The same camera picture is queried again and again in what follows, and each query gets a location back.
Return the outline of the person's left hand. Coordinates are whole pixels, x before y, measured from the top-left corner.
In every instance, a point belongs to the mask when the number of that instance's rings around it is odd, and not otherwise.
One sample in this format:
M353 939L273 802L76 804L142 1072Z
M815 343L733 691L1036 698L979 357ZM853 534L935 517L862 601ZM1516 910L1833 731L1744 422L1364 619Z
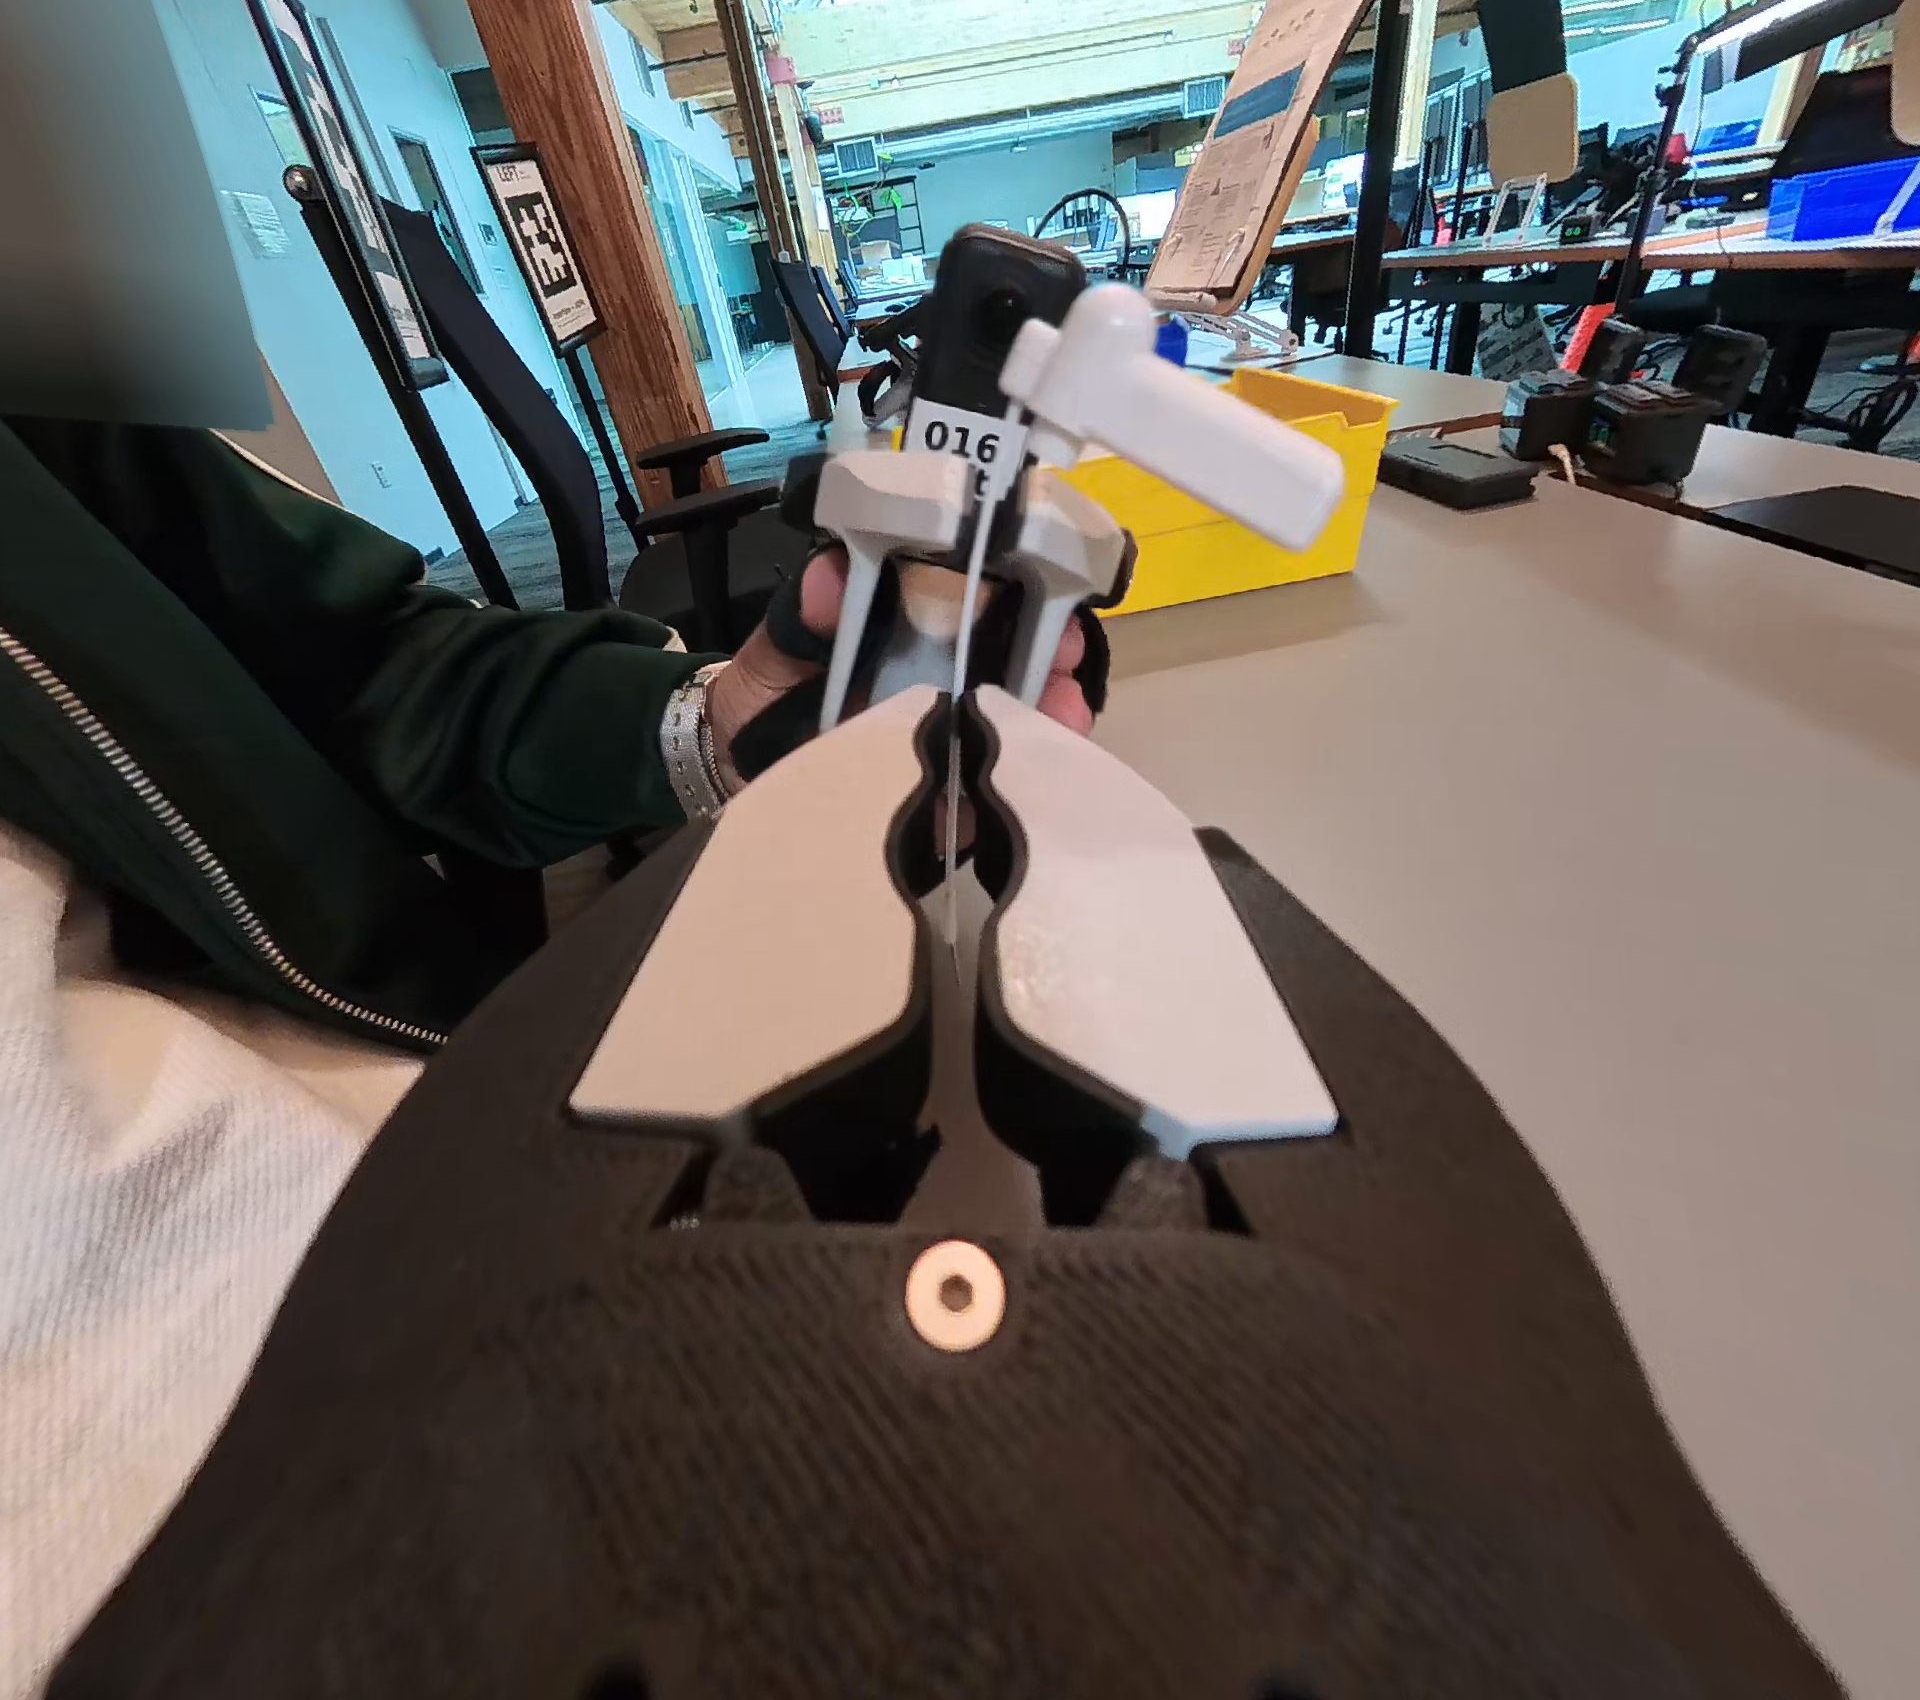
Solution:
M710 679L706 724L728 793L756 778L816 731L816 700L849 577L847 553L829 543L780 583L761 626ZM1036 703L1077 737L1105 712L1110 640L1092 609L1077 609L1061 636Z

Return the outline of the wooden post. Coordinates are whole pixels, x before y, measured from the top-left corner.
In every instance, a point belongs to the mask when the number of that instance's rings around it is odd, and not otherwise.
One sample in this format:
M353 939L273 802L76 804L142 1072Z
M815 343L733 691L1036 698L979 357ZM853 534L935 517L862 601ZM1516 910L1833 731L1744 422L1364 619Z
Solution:
M466 0L516 139L539 149L607 329L589 344L626 462L709 431L590 0ZM668 481L635 484L647 506Z

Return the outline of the yellow plastic bin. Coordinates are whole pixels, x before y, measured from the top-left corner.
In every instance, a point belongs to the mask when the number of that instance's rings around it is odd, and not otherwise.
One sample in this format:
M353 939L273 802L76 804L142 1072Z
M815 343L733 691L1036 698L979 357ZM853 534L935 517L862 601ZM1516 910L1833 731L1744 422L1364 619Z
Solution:
M1116 456L1084 452L1063 483L1110 511L1135 540L1131 579L1112 619L1171 609L1353 571L1378 478L1380 449L1401 403L1326 378L1234 369L1222 392L1269 423L1332 446L1343 459L1344 498L1302 553L1266 541Z

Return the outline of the black monitor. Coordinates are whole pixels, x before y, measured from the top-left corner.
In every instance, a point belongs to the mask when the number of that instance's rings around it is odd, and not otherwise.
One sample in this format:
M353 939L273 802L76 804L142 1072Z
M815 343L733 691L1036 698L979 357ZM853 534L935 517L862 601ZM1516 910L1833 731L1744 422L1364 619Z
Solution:
M1481 0L1476 23L1495 95L1566 73L1562 0Z

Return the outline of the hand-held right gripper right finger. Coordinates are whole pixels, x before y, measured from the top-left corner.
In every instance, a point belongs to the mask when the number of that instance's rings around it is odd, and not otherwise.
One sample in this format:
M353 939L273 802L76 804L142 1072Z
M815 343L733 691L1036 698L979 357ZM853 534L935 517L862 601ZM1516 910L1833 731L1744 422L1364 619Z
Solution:
M1092 1228L1136 1159L1332 1137L1332 1089L1192 825L1007 694L972 694L960 739L992 897L977 1110L1043 1221Z

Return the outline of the black battery charger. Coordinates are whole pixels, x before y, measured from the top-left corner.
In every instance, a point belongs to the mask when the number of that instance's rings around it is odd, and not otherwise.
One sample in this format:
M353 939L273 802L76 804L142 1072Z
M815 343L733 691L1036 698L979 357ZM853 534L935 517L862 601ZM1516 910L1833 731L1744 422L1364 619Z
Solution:
M1594 394L1578 459L1617 488L1675 488L1690 474L1704 431L1722 409L1666 380L1622 380Z
M1553 449L1575 451L1592 422L1596 380L1568 369L1515 378L1498 422L1498 446L1518 462L1546 462Z

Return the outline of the cardboard sheet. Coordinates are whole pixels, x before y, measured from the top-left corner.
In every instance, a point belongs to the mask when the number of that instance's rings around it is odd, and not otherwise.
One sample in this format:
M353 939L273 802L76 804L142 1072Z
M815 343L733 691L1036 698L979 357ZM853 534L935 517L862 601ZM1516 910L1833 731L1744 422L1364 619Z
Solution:
M1266 0L1157 244L1145 292L1229 314L1268 263L1317 142L1315 108L1378 0Z

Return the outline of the person's left forearm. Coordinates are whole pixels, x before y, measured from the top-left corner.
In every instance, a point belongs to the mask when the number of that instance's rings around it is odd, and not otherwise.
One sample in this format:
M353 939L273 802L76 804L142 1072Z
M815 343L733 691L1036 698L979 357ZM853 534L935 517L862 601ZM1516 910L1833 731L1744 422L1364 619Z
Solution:
M222 639L390 818L504 868L682 820L660 759L703 664L619 609L480 606L334 507L222 555Z

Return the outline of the black office chair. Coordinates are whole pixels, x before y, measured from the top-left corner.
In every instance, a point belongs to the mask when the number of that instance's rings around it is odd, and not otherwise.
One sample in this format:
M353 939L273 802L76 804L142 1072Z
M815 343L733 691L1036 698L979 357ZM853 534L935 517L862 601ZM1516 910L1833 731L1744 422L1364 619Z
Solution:
M771 271L785 310L804 339L815 375L827 392L839 387L839 365L849 346L849 327L829 280L816 268L797 259L771 261Z
M719 429L630 456L635 484L668 481L669 498L630 524L638 550L618 606L669 628L691 652L735 654L813 553L810 532L782 514L780 481L709 483L724 456L769 440L768 431Z

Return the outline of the black flat box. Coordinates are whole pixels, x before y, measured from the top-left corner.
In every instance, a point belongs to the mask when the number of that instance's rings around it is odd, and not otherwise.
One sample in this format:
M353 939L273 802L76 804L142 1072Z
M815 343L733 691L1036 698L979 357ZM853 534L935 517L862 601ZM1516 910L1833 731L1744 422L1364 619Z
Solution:
M1534 469L1459 440L1395 434L1378 456L1378 488L1469 514L1530 501Z

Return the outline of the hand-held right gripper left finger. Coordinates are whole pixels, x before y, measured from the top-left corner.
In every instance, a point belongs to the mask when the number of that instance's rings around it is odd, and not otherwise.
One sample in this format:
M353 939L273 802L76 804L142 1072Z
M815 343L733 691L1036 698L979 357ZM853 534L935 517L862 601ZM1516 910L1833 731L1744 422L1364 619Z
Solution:
M898 1216L932 1146L917 825L949 712L914 687L726 804L567 1096L579 1122L769 1150L815 1219Z

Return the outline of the black bar lamp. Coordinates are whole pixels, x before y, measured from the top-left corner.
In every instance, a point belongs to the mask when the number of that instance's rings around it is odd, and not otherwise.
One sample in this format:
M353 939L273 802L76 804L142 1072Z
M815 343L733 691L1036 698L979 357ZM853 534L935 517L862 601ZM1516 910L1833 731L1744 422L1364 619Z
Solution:
M1626 254L1615 280L1615 305L1622 308L1642 289L1644 248L1653 209L1662 193L1662 172L1671 133L1687 98L1694 63L1704 59L1721 82L1733 85L1792 56L1822 48L1830 39L1886 18L1903 0L1756 0L1732 10L1712 25L1695 27L1664 69L1658 86L1662 123L1653 165L1636 198Z

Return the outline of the black framed marker sign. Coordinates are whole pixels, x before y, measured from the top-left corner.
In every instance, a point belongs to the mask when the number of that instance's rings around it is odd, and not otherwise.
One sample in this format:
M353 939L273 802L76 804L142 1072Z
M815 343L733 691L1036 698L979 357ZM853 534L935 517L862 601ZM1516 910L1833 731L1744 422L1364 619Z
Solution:
M540 154L530 142L476 145L468 154L547 344L565 361L590 344L607 325Z

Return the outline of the large black framed poster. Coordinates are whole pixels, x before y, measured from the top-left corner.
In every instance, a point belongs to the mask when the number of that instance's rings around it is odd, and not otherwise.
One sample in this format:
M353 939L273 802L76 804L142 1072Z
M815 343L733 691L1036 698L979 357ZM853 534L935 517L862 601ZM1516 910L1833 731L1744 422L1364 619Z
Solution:
M308 154L305 203L314 203L341 249L344 296L372 322L373 357L413 392L445 383L419 294L403 265L385 199L353 139L349 106L323 59L323 42L300 0L245 0Z

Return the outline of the black desk mat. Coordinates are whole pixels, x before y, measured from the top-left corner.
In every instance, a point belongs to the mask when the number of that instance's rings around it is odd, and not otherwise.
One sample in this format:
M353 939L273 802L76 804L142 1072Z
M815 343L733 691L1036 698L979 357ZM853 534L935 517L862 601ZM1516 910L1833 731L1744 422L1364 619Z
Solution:
M1918 498L1858 484L1753 498L1707 511L1729 532L1789 553L1918 584Z

